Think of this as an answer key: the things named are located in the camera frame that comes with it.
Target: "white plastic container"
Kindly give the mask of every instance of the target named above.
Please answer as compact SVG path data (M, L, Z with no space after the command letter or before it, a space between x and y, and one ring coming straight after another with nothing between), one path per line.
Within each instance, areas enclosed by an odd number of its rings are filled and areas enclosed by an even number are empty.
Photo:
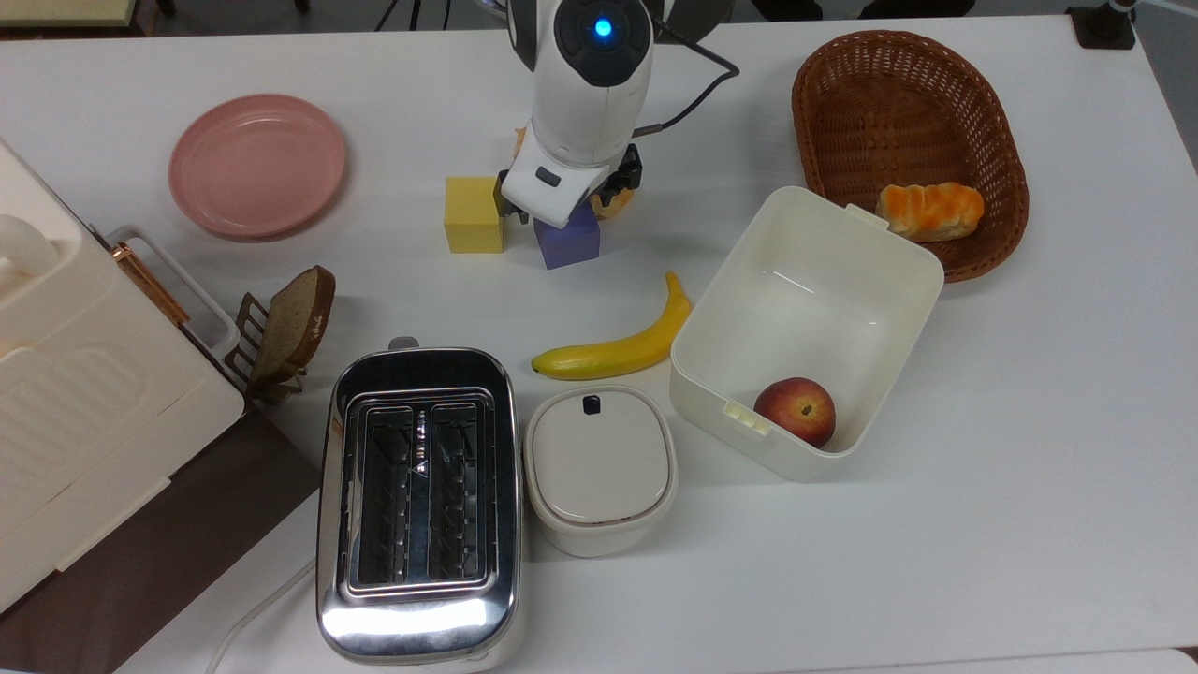
M533 413L525 478L541 530L575 557L633 547L661 518L678 490L670 426L629 387L577 389Z
M860 443L943 286L936 255L882 218L779 189L678 333L670 400L779 475L811 480ZM822 450L752 412L766 387L789 377L819 383L836 406Z

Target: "black cable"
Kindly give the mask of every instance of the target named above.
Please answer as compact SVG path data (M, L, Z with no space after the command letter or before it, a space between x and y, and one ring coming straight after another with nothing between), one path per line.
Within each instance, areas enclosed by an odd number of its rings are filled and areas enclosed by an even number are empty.
M728 61L724 56L720 56L719 54L716 54L716 53L714 53L714 51L712 51L709 49L700 47L697 43L695 43L694 41L686 38L686 37L683 37L678 31L676 31L672 28L667 26L665 24L665 22L662 22L661 19L659 19L659 18L652 16L652 14L649 16L649 18L653 19L653 25L658 26L662 32L665 32L670 37L674 38L679 44L682 44L683 47L685 47L685 48L690 49L691 51L698 54L700 56L703 56L704 59L707 59L709 61L713 61L715 63L719 63L719 65L724 66L724 68L727 69L727 72L725 72L720 77L718 77L714 80L712 80L712 84L708 84L707 89L704 89L703 92L700 93L697 98L695 98L694 101L691 101L690 105L686 105L686 108L683 109L683 111L678 113L672 119L670 119L667 121L664 121L661 123L651 123L648 126L642 126L642 127L637 128L636 130L633 132L633 138L640 138L642 135L648 135L651 133L658 133L658 132L665 130L665 129L670 128L671 126L678 123L679 121L682 121L683 117L685 117L686 115L689 115L691 113L691 110L694 110L695 108L697 108L698 104L702 103L703 99L706 99L712 93L712 91L715 91L716 86L719 86L725 80L732 79L733 77L737 77L738 74L740 74L740 68L738 68L734 63L732 63L732 61Z
M399 4L399 0L391 0L391 5L387 5L387 11L383 12L382 18L379 19L379 25L375 26L375 32L379 32L380 30L382 30L382 24L387 23L387 18L391 17L392 10L394 10L395 5L398 5L398 4Z

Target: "toaster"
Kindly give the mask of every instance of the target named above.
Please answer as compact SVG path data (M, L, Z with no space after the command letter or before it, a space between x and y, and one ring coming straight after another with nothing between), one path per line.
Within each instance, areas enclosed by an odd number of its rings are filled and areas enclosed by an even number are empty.
M337 652L466 673L520 645L514 409L502 366L473 350L379 353L338 379L316 544L317 621Z

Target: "banana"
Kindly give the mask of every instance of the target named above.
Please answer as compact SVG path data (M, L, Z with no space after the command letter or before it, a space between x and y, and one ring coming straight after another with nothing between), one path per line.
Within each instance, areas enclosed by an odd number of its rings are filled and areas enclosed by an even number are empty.
M661 363L690 315L690 299L672 271L666 272L666 306L653 324L623 340L550 350L532 359L533 371L551 379L579 382L619 377Z

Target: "wicker basket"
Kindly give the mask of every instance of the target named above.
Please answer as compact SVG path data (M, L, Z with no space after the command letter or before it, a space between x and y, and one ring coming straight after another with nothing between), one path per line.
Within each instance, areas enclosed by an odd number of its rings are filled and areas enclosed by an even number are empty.
M807 188L873 211L887 184L956 181L986 214L963 238L922 243L946 281L975 278L1011 254L1028 221L1028 184L990 83L946 47L910 32L839 37L811 55L791 104Z

